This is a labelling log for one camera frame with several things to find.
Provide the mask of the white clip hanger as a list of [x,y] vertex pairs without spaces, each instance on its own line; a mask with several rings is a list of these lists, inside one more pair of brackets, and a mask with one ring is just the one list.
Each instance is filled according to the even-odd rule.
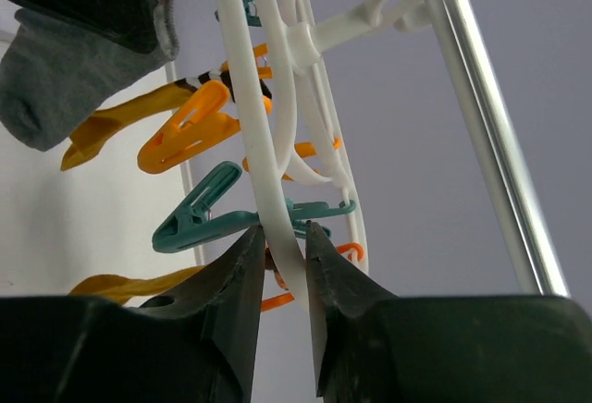
[[413,31],[427,23],[424,0],[362,0],[316,22],[310,0],[254,0],[274,83],[275,116],[259,95],[251,36],[242,0],[216,0],[255,204],[277,267],[292,296],[309,303],[304,260],[293,235],[283,176],[303,185],[330,183],[346,202],[357,197],[345,150],[335,150],[339,119],[323,60],[326,50],[393,26]]

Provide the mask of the grey sock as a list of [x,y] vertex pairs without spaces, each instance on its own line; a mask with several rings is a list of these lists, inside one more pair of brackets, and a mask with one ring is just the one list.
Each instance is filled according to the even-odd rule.
[[112,95],[174,60],[174,0],[149,0],[157,45],[147,55],[27,8],[1,59],[1,123],[41,152],[62,142]]

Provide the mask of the orange brown sock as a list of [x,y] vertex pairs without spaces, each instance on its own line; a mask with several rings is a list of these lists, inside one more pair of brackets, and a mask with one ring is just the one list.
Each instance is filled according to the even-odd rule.
[[156,296],[181,284],[203,270],[193,266],[154,278],[129,278],[122,275],[92,275],[78,283],[68,293],[70,296],[97,296],[125,305],[135,297]]

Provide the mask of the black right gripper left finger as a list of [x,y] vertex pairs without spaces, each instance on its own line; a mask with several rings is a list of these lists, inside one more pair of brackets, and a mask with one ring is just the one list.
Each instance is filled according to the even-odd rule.
[[254,226],[137,308],[91,296],[2,299],[2,400],[249,401],[264,263]]

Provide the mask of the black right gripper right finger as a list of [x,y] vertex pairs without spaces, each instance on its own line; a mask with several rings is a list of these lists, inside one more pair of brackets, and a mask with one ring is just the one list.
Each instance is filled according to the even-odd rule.
[[587,402],[591,321],[559,296],[399,297],[306,229],[326,402]]

